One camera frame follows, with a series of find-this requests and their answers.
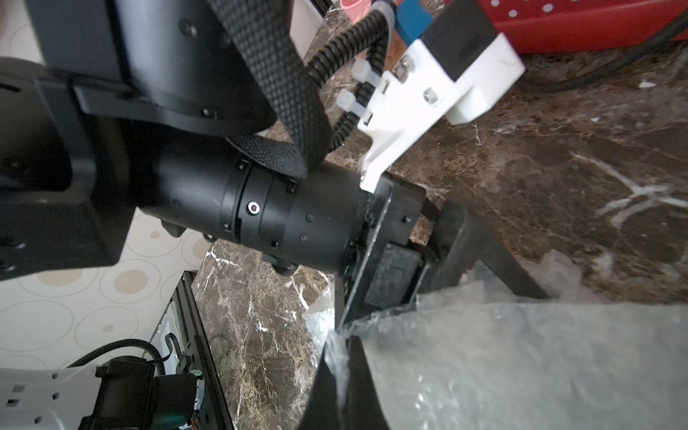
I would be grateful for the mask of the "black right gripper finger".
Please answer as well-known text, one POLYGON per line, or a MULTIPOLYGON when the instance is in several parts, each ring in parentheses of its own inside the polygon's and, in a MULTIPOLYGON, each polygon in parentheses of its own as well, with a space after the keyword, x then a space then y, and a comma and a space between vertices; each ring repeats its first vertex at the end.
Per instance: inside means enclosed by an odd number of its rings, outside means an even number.
POLYGON ((300 429, 387 429, 358 336, 322 351, 300 429))

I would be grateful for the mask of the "clear bubble wrap sheet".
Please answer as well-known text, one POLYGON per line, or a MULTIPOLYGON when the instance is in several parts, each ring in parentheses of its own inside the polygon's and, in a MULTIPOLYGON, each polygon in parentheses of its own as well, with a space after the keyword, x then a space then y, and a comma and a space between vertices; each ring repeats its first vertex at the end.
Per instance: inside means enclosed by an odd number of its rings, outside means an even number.
POLYGON ((478 264, 456 287, 342 328, 358 336, 387 429, 684 429, 687 307, 607 303, 549 252, 517 297, 478 264))

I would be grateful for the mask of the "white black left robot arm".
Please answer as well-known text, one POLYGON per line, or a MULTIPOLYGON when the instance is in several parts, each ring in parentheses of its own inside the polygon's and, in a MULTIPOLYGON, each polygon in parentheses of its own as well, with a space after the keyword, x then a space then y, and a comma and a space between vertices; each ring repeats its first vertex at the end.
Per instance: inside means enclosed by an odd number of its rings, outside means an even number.
POLYGON ((1 278, 112 266, 136 211, 337 278, 349 324, 482 262, 546 298, 490 229, 389 167, 439 119, 487 112, 524 67, 453 1, 384 68, 402 5, 304 63, 289 1, 29 1, 43 60, 1 61, 1 278))

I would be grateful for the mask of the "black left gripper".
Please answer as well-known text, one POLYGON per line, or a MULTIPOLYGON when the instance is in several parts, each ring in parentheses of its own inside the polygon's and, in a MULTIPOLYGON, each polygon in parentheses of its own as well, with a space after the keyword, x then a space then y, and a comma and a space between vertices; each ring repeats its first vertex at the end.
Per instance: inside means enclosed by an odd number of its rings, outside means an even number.
POLYGON ((454 287, 482 262, 517 297, 547 299, 546 291, 474 212, 448 201, 439 209, 426 189, 383 174, 367 195, 355 260, 336 281, 334 327, 410 302, 427 263, 424 292, 454 287), (411 240, 419 218, 434 223, 426 247, 411 240))

